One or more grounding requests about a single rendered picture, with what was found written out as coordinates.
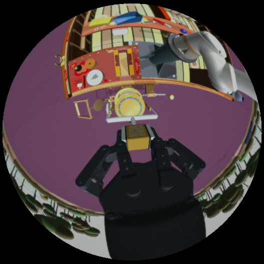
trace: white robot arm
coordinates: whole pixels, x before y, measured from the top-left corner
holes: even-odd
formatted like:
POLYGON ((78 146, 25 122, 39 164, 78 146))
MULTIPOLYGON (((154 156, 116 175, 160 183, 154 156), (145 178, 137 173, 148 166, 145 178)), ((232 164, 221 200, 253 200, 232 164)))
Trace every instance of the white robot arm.
POLYGON ((185 36, 178 35, 173 38, 172 45, 185 59, 194 60, 202 56, 211 84, 218 91, 242 101, 239 92, 241 91, 258 101, 249 76, 234 69, 230 63, 226 63, 226 51, 217 38, 209 32, 199 31, 185 36))

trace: blue box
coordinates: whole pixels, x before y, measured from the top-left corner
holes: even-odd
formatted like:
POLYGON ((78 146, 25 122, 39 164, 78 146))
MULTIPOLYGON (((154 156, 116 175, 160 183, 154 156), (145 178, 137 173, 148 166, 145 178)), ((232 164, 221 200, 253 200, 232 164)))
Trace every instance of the blue box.
POLYGON ((142 14, 138 13, 137 11, 133 11, 119 15, 113 18, 113 21, 117 25, 123 25, 123 24, 141 22, 142 18, 143 18, 142 14))

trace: red pen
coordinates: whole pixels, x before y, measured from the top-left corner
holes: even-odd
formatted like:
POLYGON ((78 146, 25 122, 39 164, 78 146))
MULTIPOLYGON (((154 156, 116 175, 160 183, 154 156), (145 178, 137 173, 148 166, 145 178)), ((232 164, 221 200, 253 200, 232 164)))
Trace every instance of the red pen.
POLYGON ((155 19, 155 18, 153 18, 153 20, 159 22, 159 23, 162 24, 163 26, 164 26, 164 24, 165 24, 165 23, 163 23, 163 22, 161 22, 161 21, 159 21, 159 20, 157 20, 157 19, 155 19))

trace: purple floor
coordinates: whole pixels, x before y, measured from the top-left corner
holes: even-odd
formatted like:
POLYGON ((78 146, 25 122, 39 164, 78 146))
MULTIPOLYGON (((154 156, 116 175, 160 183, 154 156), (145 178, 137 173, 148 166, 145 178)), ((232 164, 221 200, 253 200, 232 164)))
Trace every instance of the purple floor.
MULTIPOLYGON (((106 105, 99 112, 92 110, 91 120, 77 116, 74 101, 89 99, 92 106, 97 98, 114 95, 118 87, 65 100, 55 55, 61 55, 69 22, 55 28, 24 60, 8 93, 3 122, 17 158, 41 185, 70 203, 103 212, 99 199, 82 191, 75 180, 99 147, 115 144, 117 131, 129 123, 107 123, 106 105)), ((245 72, 228 50, 233 67, 245 72)), ((144 85, 134 88, 145 93, 144 85)), ((252 99, 242 93, 245 102, 232 102, 208 91, 171 84, 158 84, 155 92, 173 94, 174 100, 145 97, 158 118, 137 124, 149 124, 163 140, 175 138, 205 161, 205 169, 194 180, 195 193, 216 177, 239 148, 250 121, 252 99)), ((86 115, 86 105, 81 104, 81 115, 86 115)), ((148 149, 130 151, 130 155, 133 162, 151 160, 148 149)), ((115 161, 104 187, 118 171, 115 161)))

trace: yellow tray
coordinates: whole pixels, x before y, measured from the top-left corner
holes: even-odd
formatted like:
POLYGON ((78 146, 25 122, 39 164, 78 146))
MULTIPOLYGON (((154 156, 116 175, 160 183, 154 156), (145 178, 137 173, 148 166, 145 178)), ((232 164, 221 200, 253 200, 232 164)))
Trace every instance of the yellow tray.
POLYGON ((98 26, 109 25, 111 21, 112 21, 111 16, 93 19, 91 23, 89 24, 89 27, 93 28, 93 27, 98 27, 98 26))

